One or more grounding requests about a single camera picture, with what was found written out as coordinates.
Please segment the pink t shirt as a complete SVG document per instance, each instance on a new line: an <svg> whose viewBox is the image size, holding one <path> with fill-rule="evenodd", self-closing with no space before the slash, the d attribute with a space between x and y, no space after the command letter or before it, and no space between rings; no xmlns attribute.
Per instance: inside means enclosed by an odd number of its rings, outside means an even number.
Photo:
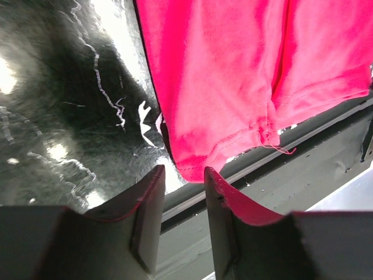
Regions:
<svg viewBox="0 0 373 280"><path fill-rule="evenodd" d="M201 183L371 84L371 1L137 1L181 176Z"/></svg>

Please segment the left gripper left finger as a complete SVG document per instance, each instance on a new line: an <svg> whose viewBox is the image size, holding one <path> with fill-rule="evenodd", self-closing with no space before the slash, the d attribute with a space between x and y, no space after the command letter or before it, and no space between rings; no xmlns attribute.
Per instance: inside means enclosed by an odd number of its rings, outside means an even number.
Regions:
<svg viewBox="0 0 373 280"><path fill-rule="evenodd" d="M66 206L1 208L2 279L153 279L166 171L80 214Z"/></svg>

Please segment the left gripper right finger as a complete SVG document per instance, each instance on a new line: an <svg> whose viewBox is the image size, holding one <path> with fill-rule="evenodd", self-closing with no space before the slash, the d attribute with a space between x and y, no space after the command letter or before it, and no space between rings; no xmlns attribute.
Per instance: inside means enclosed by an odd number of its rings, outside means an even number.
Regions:
<svg viewBox="0 0 373 280"><path fill-rule="evenodd" d="M281 215L205 168L217 279L371 279L371 212Z"/></svg>

